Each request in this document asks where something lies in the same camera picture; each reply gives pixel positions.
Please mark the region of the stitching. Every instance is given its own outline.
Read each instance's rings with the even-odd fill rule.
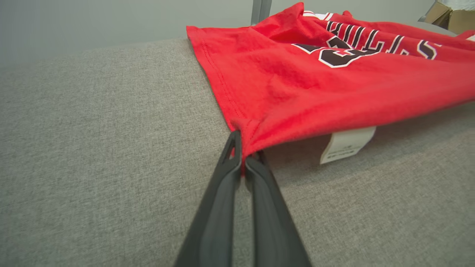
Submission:
[[[228,101],[231,103],[231,105],[232,105],[231,108],[233,109],[234,113],[237,116],[240,115],[241,117],[247,118],[247,116],[245,116],[244,113],[239,109],[236,102],[232,99],[232,96],[230,96],[232,94],[232,92],[229,91],[228,85],[224,82],[222,73],[215,67],[215,63],[214,63],[213,59],[211,58],[211,54],[209,52],[208,45],[206,43],[202,42],[201,47],[203,49],[203,52],[205,54],[206,59],[208,60],[209,65],[216,72],[216,74],[218,76],[218,79],[219,79],[219,82],[223,86],[224,94],[226,95],[226,98],[228,99]]]

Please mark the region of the basketball jersey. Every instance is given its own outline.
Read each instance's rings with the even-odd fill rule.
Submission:
[[[458,37],[303,3],[237,29],[187,27],[243,154],[473,100],[475,31]]]

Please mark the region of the metal leg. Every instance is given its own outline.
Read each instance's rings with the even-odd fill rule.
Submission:
[[[269,17],[271,5],[272,0],[254,0],[252,4],[251,25],[256,25]]]

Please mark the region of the white label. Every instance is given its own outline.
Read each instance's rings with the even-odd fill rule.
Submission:
[[[375,130],[376,127],[369,127],[333,133],[320,164],[355,155],[371,140]]]

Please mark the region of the gray fabric surface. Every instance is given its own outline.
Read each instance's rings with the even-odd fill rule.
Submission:
[[[187,40],[0,75],[0,265],[171,266],[229,133]],[[319,166],[328,136],[266,150],[315,266],[471,265],[474,106],[379,127]],[[237,192],[234,266],[251,266]]]

